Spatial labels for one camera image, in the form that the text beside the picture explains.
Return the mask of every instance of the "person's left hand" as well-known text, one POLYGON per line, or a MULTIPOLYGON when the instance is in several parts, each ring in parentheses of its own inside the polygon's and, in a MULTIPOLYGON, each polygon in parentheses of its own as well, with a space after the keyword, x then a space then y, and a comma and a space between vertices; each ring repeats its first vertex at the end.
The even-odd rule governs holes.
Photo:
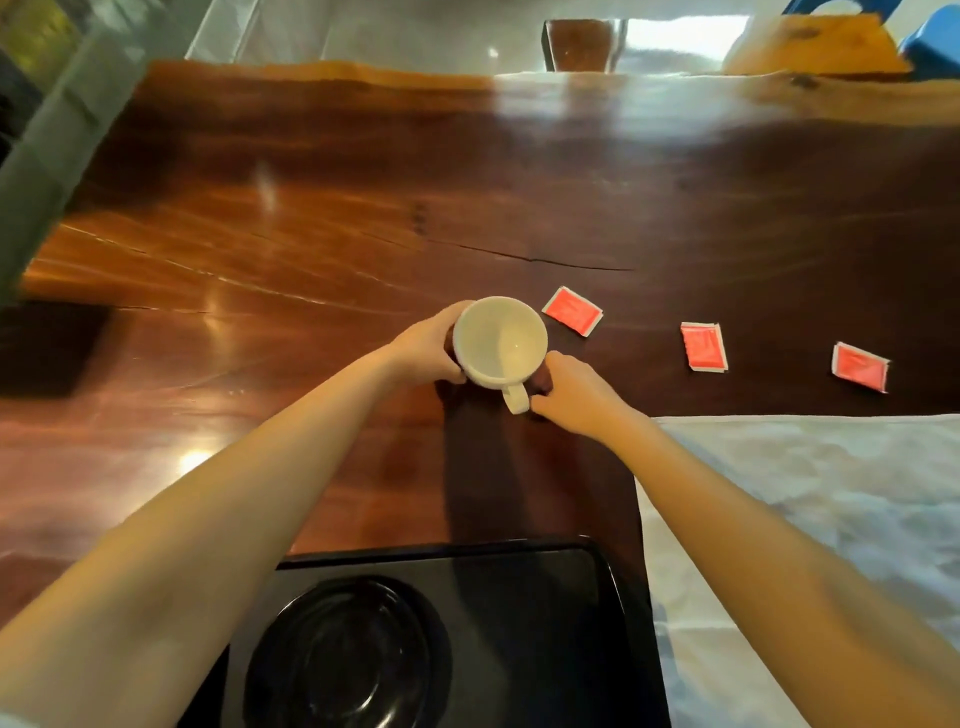
POLYGON ((445 379, 454 384, 467 381, 463 371, 444 350, 444 341, 460 314, 473 301, 449 305, 435 316, 419 321, 387 345, 397 374, 404 384, 426 384, 445 379))

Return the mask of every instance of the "mug rim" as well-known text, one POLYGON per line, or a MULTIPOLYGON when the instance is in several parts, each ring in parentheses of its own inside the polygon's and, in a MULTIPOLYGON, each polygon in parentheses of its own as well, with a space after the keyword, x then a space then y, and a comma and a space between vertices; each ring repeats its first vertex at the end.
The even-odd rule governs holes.
POLYGON ((453 351, 454 351, 454 353, 457 355, 457 363, 460 365, 460 368, 464 370, 464 373, 470 378, 470 380, 473 381, 474 384, 479 384, 480 386, 486 387, 487 389, 503 389, 503 388, 506 387, 506 386, 511 386, 511 385, 514 385, 514 384, 522 384, 524 381, 526 381, 526 380, 529 379, 531 376, 533 376, 534 372, 535 372, 537 369, 540 368, 540 364, 543 363, 543 359, 542 359, 542 358, 540 359, 539 362, 537 362, 537 364, 534 366, 534 368, 533 368, 532 370, 530 370, 530 372, 528 372, 526 375, 522 376, 520 379, 513 379, 513 378, 507 379, 505 376, 490 376, 490 375, 485 375, 485 374, 482 374, 482 373, 478 372, 475 367, 472 367, 472 366, 469 366, 468 364, 466 364, 466 363, 464 362, 463 358, 462 358, 461 355, 460 355, 460 346, 459 346, 460 336, 459 336, 458 333, 457 333, 457 327, 460 325, 460 322, 464 320, 464 316, 466 316, 467 313, 468 313, 472 308, 474 308, 474 307, 475 307, 476 305, 478 305, 479 303, 483 303, 483 302, 486 302, 486 301, 509 301, 509 302, 511 302, 511 303, 519 303, 519 304, 522 305, 523 307, 527 308, 529 311, 531 311, 531 312, 534 314, 534 316, 536 317, 537 321, 540 322, 540 328, 541 328, 542 331, 543 331, 543 338, 546 339, 546 344, 545 344, 545 346, 543 347, 543 348, 544 348, 544 351, 543 351, 543 355, 544 355, 544 356, 546 356, 546 353, 547 353, 547 351, 548 351, 549 348, 550 348, 550 347, 549 347, 549 335, 547 334, 546 324, 543 322, 543 319, 540 317, 540 314, 537 312, 537 310, 536 310, 533 306, 531 306, 530 304, 528 304, 528 303, 526 303, 526 302, 524 302, 524 301, 521 301, 520 299, 515 299, 513 296, 485 296, 484 298, 482 298, 482 299, 477 299, 476 301, 474 301, 473 303, 471 303, 469 306, 467 306, 467 307, 463 310, 463 312, 461 312, 460 316, 457 317, 457 321, 456 321, 456 323, 453 325, 453 351), (486 380, 487 382, 489 382, 490 384, 485 384, 485 383, 478 382, 478 381, 474 378, 475 376, 479 376, 479 377, 485 379, 485 380, 486 380))

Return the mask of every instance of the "white tablecloth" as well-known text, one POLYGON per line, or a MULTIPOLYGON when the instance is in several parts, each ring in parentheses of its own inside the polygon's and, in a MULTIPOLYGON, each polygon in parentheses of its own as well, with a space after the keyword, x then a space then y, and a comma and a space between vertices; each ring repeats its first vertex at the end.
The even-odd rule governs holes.
MULTIPOLYGON (((960 649, 960 415, 662 418, 960 649)), ((674 728, 806 726, 637 485, 674 728)))

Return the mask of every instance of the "black tray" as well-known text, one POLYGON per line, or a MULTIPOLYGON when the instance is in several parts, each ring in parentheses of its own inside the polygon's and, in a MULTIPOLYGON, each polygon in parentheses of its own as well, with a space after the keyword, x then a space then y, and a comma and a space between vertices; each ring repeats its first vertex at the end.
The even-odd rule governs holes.
POLYGON ((364 577, 412 588, 429 617, 431 693, 418 728, 668 726, 649 595, 624 574, 588 539, 288 559, 180 726, 244 727, 251 656, 276 616, 318 584, 364 577))

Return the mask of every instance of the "mug handle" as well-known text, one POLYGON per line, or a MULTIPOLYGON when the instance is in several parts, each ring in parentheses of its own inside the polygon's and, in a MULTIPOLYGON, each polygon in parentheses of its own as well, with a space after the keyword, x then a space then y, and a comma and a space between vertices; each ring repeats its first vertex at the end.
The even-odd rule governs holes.
POLYGON ((507 402, 507 409, 515 415, 522 415, 530 409, 530 397, 523 384, 511 384, 503 388, 503 399, 507 402))

